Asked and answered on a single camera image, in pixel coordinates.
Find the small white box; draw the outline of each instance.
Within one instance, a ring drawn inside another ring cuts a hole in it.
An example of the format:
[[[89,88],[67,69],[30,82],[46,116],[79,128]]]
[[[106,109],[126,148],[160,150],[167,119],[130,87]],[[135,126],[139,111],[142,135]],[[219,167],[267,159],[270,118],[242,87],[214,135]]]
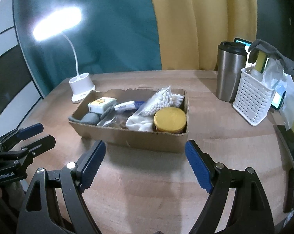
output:
[[[117,100],[112,97],[101,97],[88,104],[89,111],[92,113],[103,114],[107,108],[113,106]]]

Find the gray glove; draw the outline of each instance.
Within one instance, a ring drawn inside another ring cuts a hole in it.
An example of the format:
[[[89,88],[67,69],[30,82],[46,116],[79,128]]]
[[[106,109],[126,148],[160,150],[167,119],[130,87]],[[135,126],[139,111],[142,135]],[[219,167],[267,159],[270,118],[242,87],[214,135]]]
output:
[[[251,44],[248,51],[250,52],[248,63],[255,63],[257,61],[257,55],[259,54],[259,51],[262,51],[269,58],[280,61],[286,74],[294,75],[294,61],[283,56],[277,50],[277,48],[268,44],[267,42],[258,39]]]

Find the dark wall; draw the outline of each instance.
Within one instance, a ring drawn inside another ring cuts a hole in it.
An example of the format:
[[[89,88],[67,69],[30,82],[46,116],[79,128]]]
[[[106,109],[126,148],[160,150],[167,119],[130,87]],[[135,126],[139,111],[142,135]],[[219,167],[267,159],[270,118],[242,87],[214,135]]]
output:
[[[257,39],[294,60],[294,0],[257,0]]]

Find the lamp base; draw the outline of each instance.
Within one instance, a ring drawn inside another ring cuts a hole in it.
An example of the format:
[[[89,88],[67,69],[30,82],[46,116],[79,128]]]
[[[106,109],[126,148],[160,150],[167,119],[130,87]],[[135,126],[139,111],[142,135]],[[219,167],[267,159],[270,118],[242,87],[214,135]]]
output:
[[[80,103],[87,96],[87,94],[90,93],[92,90],[95,90],[95,86],[88,91],[82,92],[81,94],[77,94],[77,95],[73,94],[71,99],[72,103],[73,104]]]
[[[83,73],[71,78],[69,84],[73,92],[71,101],[74,104],[80,103],[88,93],[95,90],[95,85],[90,79],[89,73]]]

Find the travel mug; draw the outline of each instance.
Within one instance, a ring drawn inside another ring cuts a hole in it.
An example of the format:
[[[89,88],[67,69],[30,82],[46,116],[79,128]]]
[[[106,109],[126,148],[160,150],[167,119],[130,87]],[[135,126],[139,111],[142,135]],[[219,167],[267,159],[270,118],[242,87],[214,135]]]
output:
[[[246,66],[245,45],[239,42],[223,41],[218,45],[218,82],[216,97],[222,101],[234,102],[241,76]]]

